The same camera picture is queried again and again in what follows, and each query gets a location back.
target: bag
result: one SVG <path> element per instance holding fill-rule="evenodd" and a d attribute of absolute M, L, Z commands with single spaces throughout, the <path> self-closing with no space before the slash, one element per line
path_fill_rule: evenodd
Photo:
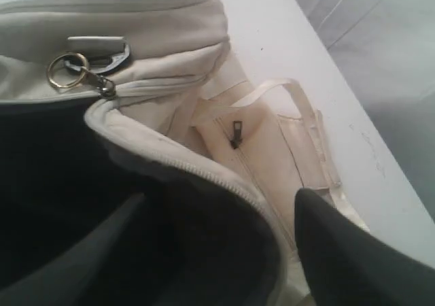
<path fill-rule="evenodd" d="M 321 114 L 252 88 L 219 0 L 22 0 L 0 37 L 0 305 L 298 305 L 295 192 L 364 225 Z"/>

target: table surface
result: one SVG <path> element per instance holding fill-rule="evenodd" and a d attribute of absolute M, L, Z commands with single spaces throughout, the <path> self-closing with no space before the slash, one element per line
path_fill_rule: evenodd
<path fill-rule="evenodd" d="M 372 234 L 435 267 L 434 222 L 295 0 L 222 1 L 253 83 L 295 78 L 322 111 L 345 193 Z"/>

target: bag handle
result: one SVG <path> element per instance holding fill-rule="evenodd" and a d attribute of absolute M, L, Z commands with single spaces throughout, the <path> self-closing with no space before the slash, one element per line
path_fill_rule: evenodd
<path fill-rule="evenodd" d="M 213 100 L 198 100 L 191 124 L 192 126 L 198 126 L 203 122 L 234 113 L 244 107 L 252 105 L 266 92 L 278 86 L 284 87 L 289 92 L 305 122 L 310 123 L 315 120 L 314 109 L 304 90 L 300 87 L 299 82 L 289 78 L 281 78 L 263 82 L 255 90 L 234 102 L 232 105 L 222 105 Z"/>

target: black fabric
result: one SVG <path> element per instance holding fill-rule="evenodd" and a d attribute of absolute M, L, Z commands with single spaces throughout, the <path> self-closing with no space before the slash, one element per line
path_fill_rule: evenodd
<path fill-rule="evenodd" d="M 117 166 L 84 123 L 93 102 L 0 108 L 1 306 L 265 305 L 280 256 L 264 219 L 182 171 L 159 182 Z M 74 262 L 85 269 L 62 273 Z"/>
<path fill-rule="evenodd" d="M 296 195 L 296 244 L 318 306 L 435 305 L 435 270 L 348 221 L 313 191 Z"/>

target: keyring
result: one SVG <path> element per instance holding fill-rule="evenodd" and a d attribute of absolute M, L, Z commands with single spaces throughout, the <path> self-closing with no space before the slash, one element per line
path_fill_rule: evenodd
<path fill-rule="evenodd" d="M 68 83 L 68 84 L 65 84 L 65 85 L 61 85 L 58 82 L 54 81 L 54 79 L 53 79 L 53 75 L 54 75 L 53 74 L 53 69 L 54 69 L 54 66 L 59 61 L 63 60 L 67 56 L 75 56 L 76 58 L 78 58 L 80 60 L 80 62 L 82 63 L 82 67 L 84 69 L 81 68 L 82 70 L 80 71 L 78 79 L 76 79 L 75 81 L 73 81 L 71 83 Z M 54 87 L 54 88 L 57 88 L 57 89 L 59 89 L 59 88 L 71 88 L 71 87 L 75 87 L 78 84 L 80 84 L 81 82 L 83 82 L 83 80 L 84 80 L 84 78 L 86 77 L 86 74 L 87 74 L 86 70 L 89 70 L 89 61 L 88 61 L 88 59 L 83 54 L 80 54 L 80 53 L 77 53 L 77 52 L 66 52 L 66 53 L 58 56 L 57 58 L 55 58 L 48 65 L 48 68 L 47 68 L 47 80 L 50 83 L 51 87 Z"/>

